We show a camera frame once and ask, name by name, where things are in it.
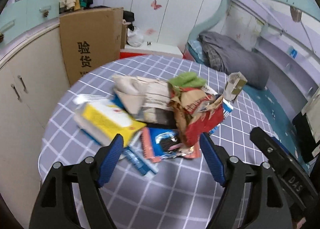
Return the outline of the blue toothpaste box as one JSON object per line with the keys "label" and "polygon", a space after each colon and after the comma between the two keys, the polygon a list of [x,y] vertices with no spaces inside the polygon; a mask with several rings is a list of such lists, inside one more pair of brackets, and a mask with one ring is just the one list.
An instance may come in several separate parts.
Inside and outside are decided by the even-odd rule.
{"label": "blue toothpaste box", "polygon": [[123,149],[123,155],[142,176],[154,176],[158,173],[158,169],[154,164],[131,147],[125,147]]}

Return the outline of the yellow white box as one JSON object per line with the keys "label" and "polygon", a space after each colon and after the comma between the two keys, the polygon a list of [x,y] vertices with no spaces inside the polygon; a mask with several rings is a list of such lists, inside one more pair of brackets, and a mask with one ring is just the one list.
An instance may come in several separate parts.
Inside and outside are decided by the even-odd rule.
{"label": "yellow white box", "polygon": [[128,147],[136,134],[146,126],[103,98],[90,98],[80,102],[74,111],[74,121],[102,146],[110,145],[113,138],[120,134],[123,146]]}

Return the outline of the small carton box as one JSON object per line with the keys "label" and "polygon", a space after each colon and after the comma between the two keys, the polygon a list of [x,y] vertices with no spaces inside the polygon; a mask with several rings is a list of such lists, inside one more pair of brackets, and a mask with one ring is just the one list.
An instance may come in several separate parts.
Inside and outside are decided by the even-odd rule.
{"label": "small carton box", "polygon": [[234,72],[228,76],[223,98],[228,101],[234,101],[247,83],[247,79],[241,72]]}

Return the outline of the red snack bag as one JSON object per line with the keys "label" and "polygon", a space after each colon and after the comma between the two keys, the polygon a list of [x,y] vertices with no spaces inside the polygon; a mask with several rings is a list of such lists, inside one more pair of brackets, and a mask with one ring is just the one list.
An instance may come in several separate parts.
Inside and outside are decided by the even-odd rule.
{"label": "red snack bag", "polygon": [[194,146],[202,133],[223,121],[223,96],[200,88],[171,86],[168,106],[173,109],[181,141],[187,147]]}

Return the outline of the blue cookie wrapper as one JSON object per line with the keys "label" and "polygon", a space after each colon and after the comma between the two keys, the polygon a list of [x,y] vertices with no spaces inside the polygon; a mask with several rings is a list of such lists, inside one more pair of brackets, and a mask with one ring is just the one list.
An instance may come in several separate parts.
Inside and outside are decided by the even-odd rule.
{"label": "blue cookie wrapper", "polygon": [[201,156],[199,143],[192,147],[180,141],[176,130],[144,127],[141,134],[144,158],[152,163],[164,159],[185,158],[196,159]]}

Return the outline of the beige paper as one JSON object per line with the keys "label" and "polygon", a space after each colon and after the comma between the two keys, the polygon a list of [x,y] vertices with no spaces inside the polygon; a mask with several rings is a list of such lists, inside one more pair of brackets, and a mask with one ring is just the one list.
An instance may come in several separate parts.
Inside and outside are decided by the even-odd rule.
{"label": "beige paper", "polygon": [[115,74],[114,92],[124,108],[136,120],[164,126],[175,126],[174,112],[168,106],[168,83],[142,76]]}

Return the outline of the white low cabinet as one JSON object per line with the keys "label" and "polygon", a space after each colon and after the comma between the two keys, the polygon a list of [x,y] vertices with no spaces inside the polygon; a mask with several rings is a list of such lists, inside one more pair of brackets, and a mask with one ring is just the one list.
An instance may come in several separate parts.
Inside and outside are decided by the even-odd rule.
{"label": "white low cabinet", "polygon": [[23,227],[29,225],[40,189],[37,161],[44,129],[68,87],[58,20],[41,24],[1,48],[1,195]]}

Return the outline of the grey folded blanket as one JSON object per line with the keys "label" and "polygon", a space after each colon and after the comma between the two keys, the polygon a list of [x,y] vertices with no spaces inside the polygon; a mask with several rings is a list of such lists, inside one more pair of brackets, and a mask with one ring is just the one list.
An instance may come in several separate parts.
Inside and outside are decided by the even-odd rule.
{"label": "grey folded blanket", "polygon": [[246,50],[232,38],[216,32],[200,33],[205,64],[227,75],[241,72],[247,84],[263,90],[269,78],[269,70],[264,57]]}

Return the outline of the red storage box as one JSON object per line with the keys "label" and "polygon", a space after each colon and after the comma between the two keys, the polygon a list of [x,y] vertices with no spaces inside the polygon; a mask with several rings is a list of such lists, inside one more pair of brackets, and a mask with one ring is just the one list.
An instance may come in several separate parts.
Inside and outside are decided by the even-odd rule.
{"label": "red storage box", "polygon": [[144,56],[146,53],[136,53],[136,52],[120,52],[120,59],[125,59],[129,57]]}

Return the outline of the brown cardboard box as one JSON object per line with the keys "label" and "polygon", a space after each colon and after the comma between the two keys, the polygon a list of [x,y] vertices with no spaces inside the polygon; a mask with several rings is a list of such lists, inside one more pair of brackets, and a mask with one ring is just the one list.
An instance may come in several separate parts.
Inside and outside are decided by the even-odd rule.
{"label": "brown cardboard box", "polygon": [[70,85],[120,57],[122,8],[78,10],[60,16],[60,41]]}

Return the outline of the white plastic bag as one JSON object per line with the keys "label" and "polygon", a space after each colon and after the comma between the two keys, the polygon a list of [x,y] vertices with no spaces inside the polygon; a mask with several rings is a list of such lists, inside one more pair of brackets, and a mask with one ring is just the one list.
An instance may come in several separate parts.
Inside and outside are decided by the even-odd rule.
{"label": "white plastic bag", "polygon": [[139,28],[127,31],[127,44],[132,47],[140,47],[144,43],[144,35]]}

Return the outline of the pine cone drawer knob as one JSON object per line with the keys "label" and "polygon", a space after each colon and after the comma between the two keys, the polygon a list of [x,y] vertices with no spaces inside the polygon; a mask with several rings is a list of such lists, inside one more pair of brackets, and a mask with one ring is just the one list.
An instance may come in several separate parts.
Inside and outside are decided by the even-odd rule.
{"label": "pine cone drawer knob", "polygon": [[43,12],[43,17],[44,17],[44,18],[48,17],[48,14],[49,14],[49,11],[48,11],[48,10],[45,10],[45,11]]}

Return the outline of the teal drawer unit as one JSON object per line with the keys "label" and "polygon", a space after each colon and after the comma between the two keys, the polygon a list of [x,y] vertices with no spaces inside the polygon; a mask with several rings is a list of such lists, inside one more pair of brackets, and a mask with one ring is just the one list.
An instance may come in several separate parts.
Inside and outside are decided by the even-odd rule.
{"label": "teal drawer unit", "polygon": [[[1,13],[1,48],[22,33],[59,16],[59,0],[20,0],[10,4]],[[43,12],[49,11],[48,17]]]}

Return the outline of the pink butterfly wall sticker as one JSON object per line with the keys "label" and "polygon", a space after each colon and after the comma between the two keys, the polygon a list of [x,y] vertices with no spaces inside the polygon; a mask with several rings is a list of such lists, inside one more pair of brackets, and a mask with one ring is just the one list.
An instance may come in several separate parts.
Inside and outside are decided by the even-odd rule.
{"label": "pink butterfly wall sticker", "polygon": [[156,11],[162,8],[162,5],[158,4],[157,0],[153,0],[153,2],[151,3],[151,8]]}

